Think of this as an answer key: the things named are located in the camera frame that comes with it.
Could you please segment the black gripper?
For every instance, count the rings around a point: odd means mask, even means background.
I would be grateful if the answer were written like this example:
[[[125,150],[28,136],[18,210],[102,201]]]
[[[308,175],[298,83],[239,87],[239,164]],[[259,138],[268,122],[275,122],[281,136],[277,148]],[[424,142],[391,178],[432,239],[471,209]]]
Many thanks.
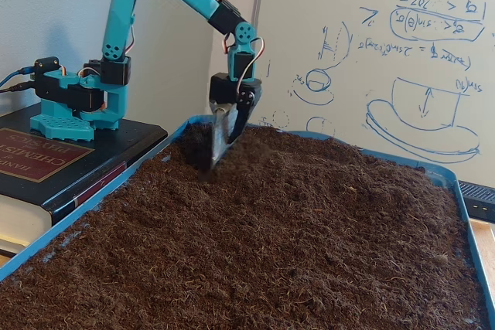
[[[210,79],[209,102],[213,114],[210,169],[222,159],[230,144],[243,133],[244,128],[261,98],[261,80],[232,81],[226,73],[217,73]]]

